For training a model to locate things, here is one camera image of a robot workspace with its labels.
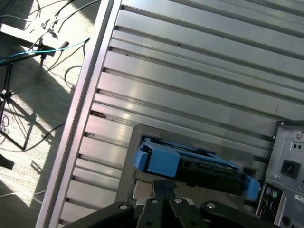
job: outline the aluminum surface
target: aluminum surface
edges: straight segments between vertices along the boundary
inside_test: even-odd
[[[95,212],[95,210],[65,202],[63,205],[61,219],[68,222],[74,222],[82,217],[92,214],[93,212]]]
[[[68,159],[55,165],[64,174],[50,227],[69,204],[114,202],[137,124],[251,153],[261,177],[276,122],[303,119],[303,38],[302,17],[250,1],[114,0],[75,133],[59,148]]]

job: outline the wooden floor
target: wooden floor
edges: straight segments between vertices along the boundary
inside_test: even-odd
[[[0,10],[9,0],[0,1]],[[40,4],[41,17],[34,20],[40,25],[54,15],[67,0],[13,0],[14,5],[3,15],[14,15],[34,19]],[[77,0],[66,7],[61,16],[68,15],[91,0]],[[60,36],[71,45],[90,36],[97,14],[98,4],[94,4],[71,17],[60,31]],[[26,24],[14,18],[3,18],[3,23],[24,29]],[[26,51],[17,40],[0,34],[0,56],[6,57]],[[64,52],[48,56],[43,66],[40,58],[25,60],[14,64],[11,78],[11,90],[16,94],[13,102],[7,104],[2,130],[19,144],[27,142],[27,148],[36,144],[50,129],[65,122],[73,96],[80,68],[71,70],[64,82],[65,71],[74,65],[81,65],[84,59],[81,46],[72,47]],[[0,67],[0,81],[5,77],[6,68]],[[54,131],[43,143],[32,150],[20,150],[0,137],[0,153],[15,162],[13,170],[0,167],[0,195],[23,192],[17,196],[0,198],[0,227],[32,228],[35,226],[40,204],[28,196],[29,193],[47,188],[51,169],[63,127]],[[44,194],[37,198],[43,200]]]

